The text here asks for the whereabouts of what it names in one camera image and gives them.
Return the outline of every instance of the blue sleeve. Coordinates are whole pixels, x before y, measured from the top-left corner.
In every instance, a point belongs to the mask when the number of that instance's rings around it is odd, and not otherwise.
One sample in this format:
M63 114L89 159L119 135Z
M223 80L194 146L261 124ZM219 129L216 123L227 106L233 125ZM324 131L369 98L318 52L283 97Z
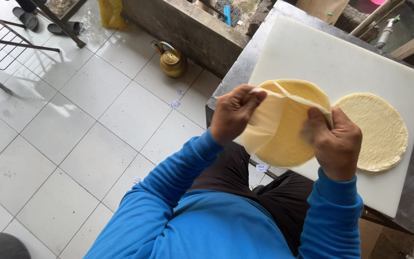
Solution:
M155 239L171 219L173 208L223 149L210 129L191 138L126 193L84 259L148 257Z
M319 179L308 197L299 259L359 259L359 218L363 202L357 194L357 177L349 182L329 179L319 168Z

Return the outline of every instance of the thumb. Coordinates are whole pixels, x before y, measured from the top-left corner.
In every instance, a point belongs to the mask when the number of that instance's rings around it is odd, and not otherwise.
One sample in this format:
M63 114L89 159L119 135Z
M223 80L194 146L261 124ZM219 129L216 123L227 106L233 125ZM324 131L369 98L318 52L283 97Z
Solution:
M251 116L260 103L266 98L266 91L256 91L252 97L241 107L242 112Z
M309 123L311 124L312 132L314 134L314 141L330 134L327 126L327 121L319 109L312 107L308 110Z

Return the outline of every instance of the blue long-sleeve shirt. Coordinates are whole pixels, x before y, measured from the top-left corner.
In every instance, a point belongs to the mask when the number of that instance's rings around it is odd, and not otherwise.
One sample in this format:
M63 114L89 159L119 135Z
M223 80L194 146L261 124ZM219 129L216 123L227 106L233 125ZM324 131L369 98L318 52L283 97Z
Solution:
M186 192L222 150L209 130L191 138L125 194L84 258L293 258L258 203L210 190ZM356 181L335 182L319 169L298 258L360 258L363 203Z

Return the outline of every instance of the brass kettle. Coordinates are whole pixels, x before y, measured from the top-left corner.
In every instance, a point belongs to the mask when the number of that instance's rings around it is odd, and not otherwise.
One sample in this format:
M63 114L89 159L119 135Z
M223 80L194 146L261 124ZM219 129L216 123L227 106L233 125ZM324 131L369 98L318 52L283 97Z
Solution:
M151 42L151 46L161 57L159 58L159 64L161 64L162 71L169 77L181 77L186 73L188 69L188 60L186 56L180 50L174 49L170 44L164 41L154 40Z

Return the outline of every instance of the black slipper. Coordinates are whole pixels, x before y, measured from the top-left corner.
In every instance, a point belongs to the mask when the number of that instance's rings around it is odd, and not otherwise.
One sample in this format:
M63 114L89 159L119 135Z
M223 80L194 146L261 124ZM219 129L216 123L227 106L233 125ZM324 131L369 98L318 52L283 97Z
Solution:
M38 18L36 15L25 12L20 7L14 7L12 13L29 29L34 30L38 26Z
M66 27L68 27L70 30L72 30L74 32L74 34L78 34L79 31L81 30L80 22L67 21L66 22ZM49 24L47 26L47 30L52 32L55 35L66 35L66 33L64 31L62 31L62 29L56 24Z

